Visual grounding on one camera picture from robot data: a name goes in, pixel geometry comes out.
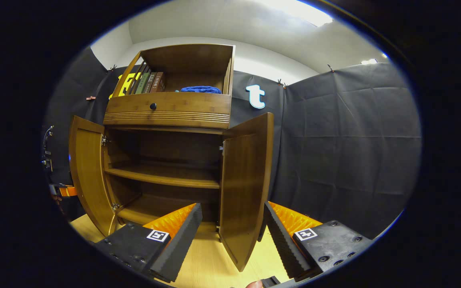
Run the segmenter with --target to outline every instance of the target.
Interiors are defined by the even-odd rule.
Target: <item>ceiling light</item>
[[[320,27],[323,24],[332,22],[332,18],[326,13],[314,8],[311,5],[305,4],[298,0],[254,0],[261,2],[268,7],[272,7],[277,10],[284,11],[289,15],[297,18],[302,18],[307,22],[314,24],[316,27]]]
[[[360,64],[375,64],[375,63],[378,63],[376,59],[369,59],[369,60],[364,60],[360,62]]]

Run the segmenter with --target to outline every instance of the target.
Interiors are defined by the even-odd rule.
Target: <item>drawer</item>
[[[111,98],[103,124],[228,129],[230,112],[231,96],[226,94],[146,93]]]

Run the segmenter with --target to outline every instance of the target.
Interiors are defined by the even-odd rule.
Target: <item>wooden floor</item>
[[[86,214],[71,224],[86,240],[99,242],[104,238]],[[200,233],[186,254],[177,280],[168,285],[177,288],[245,288],[251,282],[272,276],[280,282],[289,280],[268,228],[241,273],[216,234]]]

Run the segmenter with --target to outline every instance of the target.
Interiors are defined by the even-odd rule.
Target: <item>book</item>
[[[138,87],[136,87],[135,94],[143,93],[143,88],[145,88],[145,83],[148,81],[148,76],[150,72],[142,73],[140,81],[138,82]]]
[[[163,72],[156,73],[156,78],[154,78],[154,82],[152,83],[149,93],[163,92],[165,90],[164,82],[165,74]]]
[[[152,82],[154,82],[154,78],[156,78],[156,73],[155,72],[150,73],[150,76],[148,77],[148,80],[147,80],[147,85],[145,86],[145,89],[143,89],[142,93],[149,93],[150,88],[152,87]]]

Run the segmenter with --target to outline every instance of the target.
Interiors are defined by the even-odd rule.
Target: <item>white wall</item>
[[[95,40],[95,42],[90,45],[90,48],[92,48],[99,62],[101,62],[106,69],[110,69],[114,64],[117,64],[117,60],[128,51],[132,44],[133,41],[129,34],[129,22],[126,21],[103,35],[101,38]]]
[[[115,64],[117,64],[117,67],[126,67],[140,50],[175,44],[195,43],[236,45],[234,70],[261,76],[275,82],[278,79],[282,79],[282,82],[286,84],[293,84],[318,75],[316,71],[304,64],[274,51],[234,40],[207,37],[163,38],[136,43],[130,46]]]

